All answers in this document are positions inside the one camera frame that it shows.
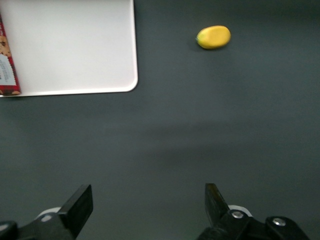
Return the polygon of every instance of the dark gray table surface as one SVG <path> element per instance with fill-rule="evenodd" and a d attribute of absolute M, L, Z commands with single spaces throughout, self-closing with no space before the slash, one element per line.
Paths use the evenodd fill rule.
<path fill-rule="evenodd" d="M 136 0 L 135 20 L 135 90 L 0 99 L 0 218 L 24 225 L 90 183 L 79 240 L 194 240 L 216 183 L 318 239 L 320 2 Z M 231 41 L 203 50 L 212 25 Z"/>

